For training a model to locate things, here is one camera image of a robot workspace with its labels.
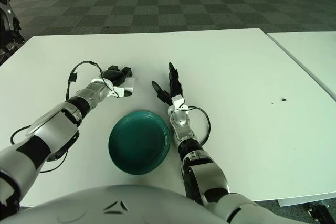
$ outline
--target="floor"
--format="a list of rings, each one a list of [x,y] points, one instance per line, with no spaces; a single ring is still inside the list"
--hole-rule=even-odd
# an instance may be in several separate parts
[[[33,35],[143,33],[259,27],[336,30],[335,0],[11,0]]]

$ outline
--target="robotic hand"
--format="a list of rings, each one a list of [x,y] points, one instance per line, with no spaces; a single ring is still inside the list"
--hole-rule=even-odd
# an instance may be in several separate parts
[[[182,161],[182,175],[185,192],[188,198],[206,206],[229,193],[229,186],[220,167],[202,148],[190,128],[189,107],[183,98],[182,85],[178,80],[179,73],[169,63],[170,94],[163,91],[156,82],[152,85],[157,97],[167,103],[171,128],[174,131],[174,142]]]
[[[178,72],[169,63],[170,94],[152,82],[157,97],[169,105],[168,116],[174,131],[174,142],[182,161],[182,176],[186,196],[206,207],[225,223],[285,223],[301,222],[274,215],[269,210],[247,199],[243,195],[230,193],[228,182],[221,168],[203,150],[202,145],[190,128],[189,108],[185,103]]]
[[[91,61],[84,63],[98,66]],[[69,85],[76,81],[76,67],[70,74]],[[108,96],[132,95],[134,78],[130,78],[131,68],[120,71],[117,66],[111,66],[104,72],[100,69],[100,72],[101,75],[86,88],[37,119],[28,129],[25,140],[0,152],[2,216],[18,211],[19,202],[34,183],[43,163],[57,160],[69,150],[79,137],[78,126],[99,102]]]

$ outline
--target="green plate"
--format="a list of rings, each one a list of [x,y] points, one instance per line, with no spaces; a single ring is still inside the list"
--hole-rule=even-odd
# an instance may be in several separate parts
[[[149,111],[135,111],[119,120],[109,138],[114,164],[126,173],[140,175],[154,170],[166,157],[170,131]]]

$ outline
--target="black cable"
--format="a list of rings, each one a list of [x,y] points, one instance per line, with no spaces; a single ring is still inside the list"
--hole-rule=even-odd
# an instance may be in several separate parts
[[[210,131],[211,131],[210,118],[209,118],[209,116],[207,115],[207,113],[203,109],[201,109],[199,107],[196,107],[196,106],[189,106],[189,109],[183,110],[183,111],[189,111],[189,110],[195,110],[195,109],[200,110],[205,115],[205,117],[206,117],[206,119],[208,121],[208,131],[206,133],[205,138],[200,142],[200,144],[203,146],[208,141],[209,136],[210,136]]]
[[[79,66],[82,65],[82,64],[91,64],[91,65],[97,67],[97,68],[99,69],[99,72],[100,72],[100,75],[101,75],[101,79],[103,80],[104,85],[105,85],[109,90],[111,90],[112,92],[115,92],[116,95],[117,95],[116,97],[119,98],[119,95],[118,95],[118,93],[116,92],[116,90],[112,90],[112,89],[110,89],[110,87],[109,87],[109,86],[107,85],[107,83],[105,82],[105,79],[103,78],[103,71],[101,70],[100,66],[99,66],[97,63],[95,63],[95,62],[93,62],[93,61],[91,61],[91,60],[85,60],[85,61],[82,61],[81,63],[78,63],[77,65],[75,65],[75,67],[72,69],[72,71],[71,71],[71,73],[70,73],[70,75],[69,75],[69,79],[68,79],[68,88],[67,88],[67,93],[66,93],[66,100],[69,99],[70,84],[71,84],[72,82],[76,82],[76,79],[77,79],[77,73],[75,73],[75,71],[76,71],[77,67],[79,67]]]
[[[24,126],[24,127],[22,127],[22,128],[19,128],[16,132],[14,132],[14,133],[10,136],[11,144],[12,144],[12,145],[15,144],[13,138],[14,138],[14,136],[15,136],[17,133],[19,133],[20,131],[23,131],[23,130],[29,128],[29,127],[30,127],[30,125],[28,125],[28,126]]]
[[[56,170],[58,167],[60,167],[64,163],[65,159],[67,158],[67,155],[68,155],[68,151],[65,152],[65,156],[64,156],[62,162],[58,166],[56,166],[55,168],[50,169],[50,170],[42,170],[40,173],[48,173],[48,172],[52,172],[52,171]]]

